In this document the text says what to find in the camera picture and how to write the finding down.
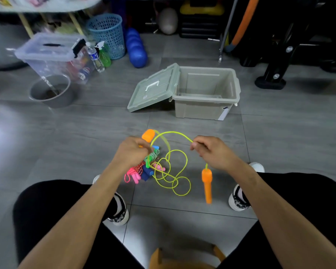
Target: box lid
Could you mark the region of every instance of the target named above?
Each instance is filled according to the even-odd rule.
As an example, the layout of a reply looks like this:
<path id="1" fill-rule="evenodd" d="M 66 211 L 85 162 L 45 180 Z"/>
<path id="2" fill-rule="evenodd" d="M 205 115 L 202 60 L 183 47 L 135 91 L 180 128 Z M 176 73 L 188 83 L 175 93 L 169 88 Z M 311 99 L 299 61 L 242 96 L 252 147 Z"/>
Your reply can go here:
<path id="1" fill-rule="evenodd" d="M 174 63 L 140 81 L 127 106 L 130 112 L 145 108 L 171 97 L 178 85 L 179 65 Z"/>
<path id="2" fill-rule="evenodd" d="M 72 47 L 82 35 L 36 33 L 29 41 L 15 51 L 21 60 L 71 61 L 75 58 Z"/>

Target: storage box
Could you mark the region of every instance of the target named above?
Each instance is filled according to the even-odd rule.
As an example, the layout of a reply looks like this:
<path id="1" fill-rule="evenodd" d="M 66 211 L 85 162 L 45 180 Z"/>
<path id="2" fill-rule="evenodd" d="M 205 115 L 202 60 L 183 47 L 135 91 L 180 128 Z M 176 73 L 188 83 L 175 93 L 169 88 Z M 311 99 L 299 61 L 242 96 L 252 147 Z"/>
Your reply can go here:
<path id="1" fill-rule="evenodd" d="M 168 66 L 138 83 L 128 104 L 130 112 L 164 99 L 175 101 L 175 116 L 222 121 L 240 100 L 233 69 Z"/>
<path id="2" fill-rule="evenodd" d="M 40 76 L 65 74 L 72 82 L 84 84 L 94 64 L 85 47 L 77 45 L 82 39 L 85 36 L 78 34 L 36 33 L 15 55 Z"/>

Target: hand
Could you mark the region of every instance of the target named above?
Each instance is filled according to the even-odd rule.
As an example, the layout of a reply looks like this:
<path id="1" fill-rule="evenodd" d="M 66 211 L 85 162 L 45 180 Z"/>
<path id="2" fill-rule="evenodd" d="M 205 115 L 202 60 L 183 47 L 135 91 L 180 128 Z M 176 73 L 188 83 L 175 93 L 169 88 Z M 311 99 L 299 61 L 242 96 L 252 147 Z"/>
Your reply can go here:
<path id="1" fill-rule="evenodd" d="M 127 137 L 118 147 L 112 164 L 119 165 L 128 171 L 129 168 L 141 163 L 152 152 L 150 144 L 133 136 Z"/>
<path id="2" fill-rule="evenodd" d="M 216 137 L 197 136 L 190 145 L 190 150 L 196 150 L 210 166 L 228 173 L 240 160 L 221 139 Z"/>

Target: left hand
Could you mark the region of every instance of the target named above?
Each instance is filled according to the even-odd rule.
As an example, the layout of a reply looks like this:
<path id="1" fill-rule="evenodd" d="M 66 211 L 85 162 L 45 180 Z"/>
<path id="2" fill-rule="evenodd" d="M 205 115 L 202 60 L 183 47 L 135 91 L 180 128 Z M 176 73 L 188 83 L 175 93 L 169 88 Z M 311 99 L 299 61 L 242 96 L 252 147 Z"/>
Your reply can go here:
<path id="1" fill-rule="evenodd" d="M 120 165 L 128 171 L 129 168 L 141 163 L 151 152 L 152 148 L 148 142 L 138 137 L 129 136 L 118 147 L 112 163 Z"/>

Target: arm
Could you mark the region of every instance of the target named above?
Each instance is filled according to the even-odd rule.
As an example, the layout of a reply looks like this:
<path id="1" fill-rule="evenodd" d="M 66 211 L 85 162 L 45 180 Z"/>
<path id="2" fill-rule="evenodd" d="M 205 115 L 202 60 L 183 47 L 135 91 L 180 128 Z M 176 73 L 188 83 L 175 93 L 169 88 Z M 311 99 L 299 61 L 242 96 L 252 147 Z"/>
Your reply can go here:
<path id="1" fill-rule="evenodd" d="M 96 183 L 38 242 L 18 268 L 83 268 L 120 180 L 130 167 L 139 164 L 150 152 L 145 140 L 128 137 L 122 142 Z"/>
<path id="2" fill-rule="evenodd" d="M 284 269 L 336 268 L 336 247 L 222 140 L 197 136 L 191 144 L 193 149 L 240 185 Z"/>

